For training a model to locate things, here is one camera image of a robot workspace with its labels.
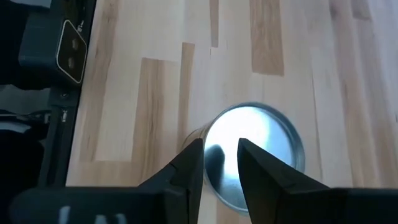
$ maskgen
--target hardwood board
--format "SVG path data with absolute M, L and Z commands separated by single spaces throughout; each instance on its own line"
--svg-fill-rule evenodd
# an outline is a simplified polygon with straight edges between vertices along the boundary
M 310 177 L 398 186 L 394 0 L 98 0 L 91 33 L 67 185 L 139 185 L 260 101 L 296 127 Z M 250 220 L 204 185 L 199 223 Z

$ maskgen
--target tin can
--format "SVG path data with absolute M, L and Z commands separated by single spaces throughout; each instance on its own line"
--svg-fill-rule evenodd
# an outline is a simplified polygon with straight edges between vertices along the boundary
M 204 180 L 229 208 L 248 214 L 238 171 L 238 141 L 246 138 L 300 172 L 305 169 L 303 145 L 292 123 L 276 109 L 250 102 L 231 106 L 192 132 L 183 147 L 203 139 Z

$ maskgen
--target reflective metal lid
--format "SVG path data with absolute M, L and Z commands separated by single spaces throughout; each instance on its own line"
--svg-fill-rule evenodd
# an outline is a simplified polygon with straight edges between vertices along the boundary
M 301 172 L 305 159 L 299 135 L 277 110 L 245 103 L 221 113 L 205 136 L 205 180 L 224 204 L 247 213 L 238 172 L 239 138 L 247 138 Z

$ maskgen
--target light wood plank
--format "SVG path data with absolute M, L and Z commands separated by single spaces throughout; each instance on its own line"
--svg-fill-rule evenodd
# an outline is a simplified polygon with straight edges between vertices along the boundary
M 182 150 L 185 138 L 190 134 L 187 131 L 189 99 L 191 87 L 191 75 L 193 65 L 193 55 L 195 53 L 195 45 L 183 43 L 181 55 L 181 71 L 180 71 L 180 87 L 178 102 L 178 151 Z
M 218 8 L 219 0 L 209 0 L 210 2 L 210 28 L 211 28 L 211 46 L 218 47 Z
M 177 155 L 179 81 L 177 63 L 142 59 L 132 153 L 141 182 Z
M 330 187 L 352 187 L 329 0 L 306 3 L 322 179 Z
M 250 0 L 252 70 L 283 75 L 280 0 Z

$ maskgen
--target can lid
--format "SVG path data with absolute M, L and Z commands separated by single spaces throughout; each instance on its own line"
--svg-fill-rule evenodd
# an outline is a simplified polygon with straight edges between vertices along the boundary
M 247 213 L 238 171 L 238 141 L 246 138 L 273 156 L 304 171 L 300 137 L 280 112 L 260 103 L 245 103 L 222 112 L 205 136 L 205 180 L 230 208 Z

